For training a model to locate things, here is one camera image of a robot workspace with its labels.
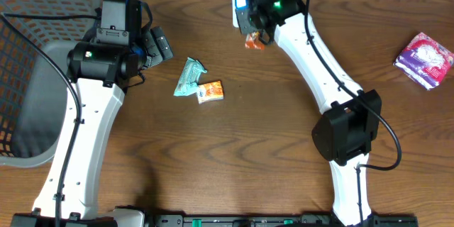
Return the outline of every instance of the wooden table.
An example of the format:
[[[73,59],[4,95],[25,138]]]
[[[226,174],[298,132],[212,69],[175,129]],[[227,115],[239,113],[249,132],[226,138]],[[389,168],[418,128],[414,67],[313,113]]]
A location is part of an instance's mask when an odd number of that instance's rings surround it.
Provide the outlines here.
[[[134,204],[186,214],[328,211],[333,185],[311,129],[309,88],[276,45],[246,50],[231,0],[143,0],[175,57],[146,71],[117,115],[101,172],[100,212]],[[419,32],[454,50],[454,0],[313,0],[311,14],[345,71],[383,100],[404,152],[392,172],[368,170],[370,206],[415,214],[420,226],[454,225],[454,79],[427,92],[392,62]],[[223,101],[174,97],[187,57],[221,80]],[[389,165],[394,144],[380,127],[370,162]],[[0,226],[31,210],[50,165],[0,168]]]

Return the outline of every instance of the green light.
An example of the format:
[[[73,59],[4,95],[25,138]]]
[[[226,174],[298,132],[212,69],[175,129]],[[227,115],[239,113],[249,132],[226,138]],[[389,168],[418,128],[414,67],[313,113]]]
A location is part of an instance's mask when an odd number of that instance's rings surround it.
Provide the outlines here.
[[[276,8],[281,8],[281,2],[280,1],[275,2],[275,7]]]

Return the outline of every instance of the green indicator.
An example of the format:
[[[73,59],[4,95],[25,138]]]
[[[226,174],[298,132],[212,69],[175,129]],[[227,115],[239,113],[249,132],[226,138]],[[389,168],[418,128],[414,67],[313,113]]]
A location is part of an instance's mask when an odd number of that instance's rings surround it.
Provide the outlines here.
[[[276,1],[275,2],[275,7],[280,9],[281,8],[281,2],[280,1]]]
[[[199,219],[192,220],[192,227],[201,227],[201,220]]]

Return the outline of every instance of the plastic basket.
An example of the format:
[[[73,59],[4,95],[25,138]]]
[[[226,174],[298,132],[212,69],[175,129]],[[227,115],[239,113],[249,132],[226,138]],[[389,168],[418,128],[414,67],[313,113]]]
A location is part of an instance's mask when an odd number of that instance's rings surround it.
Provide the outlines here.
[[[41,16],[96,15],[101,0],[0,0],[0,11]],[[67,71],[67,54],[94,21],[10,18]],[[0,165],[35,167],[52,159],[65,117],[66,86],[43,58],[0,21]]]

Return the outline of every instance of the perforated basket side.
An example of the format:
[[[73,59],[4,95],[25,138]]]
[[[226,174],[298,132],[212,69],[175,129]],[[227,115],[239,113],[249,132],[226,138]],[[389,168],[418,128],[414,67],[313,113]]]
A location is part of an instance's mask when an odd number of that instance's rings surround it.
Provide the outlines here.
[[[100,0],[0,0],[0,11],[40,16],[96,15],[94,9],[98,8],[99,4]],[[44,21],[27,18],[10,18],[9,20],[20,32],[43,50],[55,48],[48,46],[55,45],[55,43],[59,45],[59,42],[62,41],[81,40],[86,31],[94,24],[93,20],[85,18],[67,21]],[[21,110],[23,110],[27,101],[30,101],[26,100],[30,98],[28,91],[31,88],[29,86],[36,84],[36,82],[31,83],[30,79],[36,77],[34,75],[34,72],[37,72],[36,66],[40,66],[39,62],[42,61],[37,61],[37,52],[17,35],[14,35],[3,23],[0,23],[0,33],[0,164],[26,167],[17,160],[20,160],[18,157],[27,157],[37,158],[34,162],[29,161],[28,165],[37,165],[41,153],[50,148],[55,149],[53,143],[57,140],[57,137],[55,137],[54,142],[47,142],[46,146],[32,146],[30,145],[31,142],[27,144],[27,141],[15,140],[14,131],[20,130],[18,127],[21,126],[16,126],[16,124],[18,120],[21,123]],[[42,125],[34,130],[45,133],[45,129],[45,125]],[[32,130],[31,135],[35,132],[33,129],[27,128],[27,130],[28,132]],[[8,162],[5,156],[8,156],[11,161]],[[48,160],[48,158],[49,153],[46,153],[45,160]]]

